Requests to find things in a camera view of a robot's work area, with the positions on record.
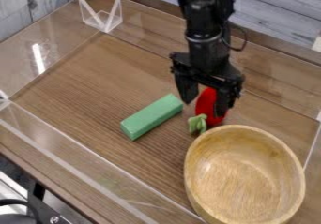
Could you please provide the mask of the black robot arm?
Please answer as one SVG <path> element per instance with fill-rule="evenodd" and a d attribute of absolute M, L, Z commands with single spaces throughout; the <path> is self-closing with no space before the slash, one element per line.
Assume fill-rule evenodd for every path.
<path fill-rule="evenodd" d="M 186 52 L 170 54 L 175 85 L 185 103 L 199 95 L 199 85 L 215 90 L 213 115 L 224 116 L 241 98 L 245 76 L 232 64 L 234 0 L 177 0 L 186 21 Z"/>

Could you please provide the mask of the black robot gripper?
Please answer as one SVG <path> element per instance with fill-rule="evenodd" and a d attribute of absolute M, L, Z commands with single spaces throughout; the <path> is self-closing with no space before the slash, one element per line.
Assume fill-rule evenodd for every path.
<path fill-rule="evenodd" d="M 198 85 L 217 90 L 213 104 L 214 116 L 222 117 L 241 97 L 245 77 L 232 64 L 232 51 L 241 48 L 232 46 L 232 36 L 217 34 L 213 37 L 186 35 L 187 52 L 170 54 L 175 85 L 182 101 L 190 104 L 198 96 Z"/>

